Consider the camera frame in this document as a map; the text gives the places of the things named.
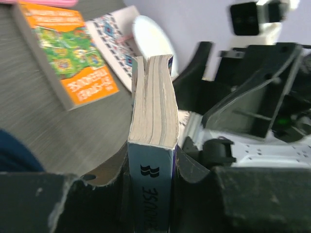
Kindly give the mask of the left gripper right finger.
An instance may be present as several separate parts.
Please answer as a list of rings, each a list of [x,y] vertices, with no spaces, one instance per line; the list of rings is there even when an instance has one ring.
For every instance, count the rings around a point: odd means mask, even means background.
[[[171,232],[308,233],[311,172],[216,167],[177,149]]]

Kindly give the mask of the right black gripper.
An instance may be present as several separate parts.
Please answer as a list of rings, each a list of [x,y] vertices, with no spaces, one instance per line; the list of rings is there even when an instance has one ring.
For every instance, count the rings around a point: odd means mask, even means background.
[[[270,130],[292,125],[292,115],[310,108],[311,84],[293,88],[304,45],[281,42],[223,50],[215,79],[206,81],[212,46],[200,42],[173,82],[178,108],[201,115],[204,129],[263,140]]]

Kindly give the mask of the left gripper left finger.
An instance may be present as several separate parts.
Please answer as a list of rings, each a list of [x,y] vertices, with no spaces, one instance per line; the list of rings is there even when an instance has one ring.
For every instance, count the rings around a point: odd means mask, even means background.
[[[131,233],[127,146],[94,170],[74,174],[2,173],[3,233]]]

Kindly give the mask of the navy blue student backpack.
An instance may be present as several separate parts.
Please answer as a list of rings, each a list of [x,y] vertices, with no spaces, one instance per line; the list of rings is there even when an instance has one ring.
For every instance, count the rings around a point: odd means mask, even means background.
[[[30,150],[15,137],[0,130],[1,172],[44,172],[45,169]]]

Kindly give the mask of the purple paperback book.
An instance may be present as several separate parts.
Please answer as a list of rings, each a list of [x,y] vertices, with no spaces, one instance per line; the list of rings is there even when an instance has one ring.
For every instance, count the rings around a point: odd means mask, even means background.
[[[173,56],[157,55],[133,64],[134,106],[127,152],[137,233],[169,230],[172,178],[179,138]]]

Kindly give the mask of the orange green treehouse book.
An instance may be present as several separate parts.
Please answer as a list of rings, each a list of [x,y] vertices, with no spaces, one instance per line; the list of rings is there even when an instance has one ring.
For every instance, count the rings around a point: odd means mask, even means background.
[[[19,1],[13,16],[66,110],[116,94],[102,54],[75,10]]]

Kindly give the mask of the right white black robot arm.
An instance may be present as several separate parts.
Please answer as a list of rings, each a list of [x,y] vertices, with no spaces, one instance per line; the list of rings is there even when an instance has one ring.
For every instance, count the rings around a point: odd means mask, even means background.
[[[191,113],[182,150],[205,166],[311,166],[310,45],[276,43],[222,51],[203,79],[213,44],[200,42],[174,80],[177,105]]]

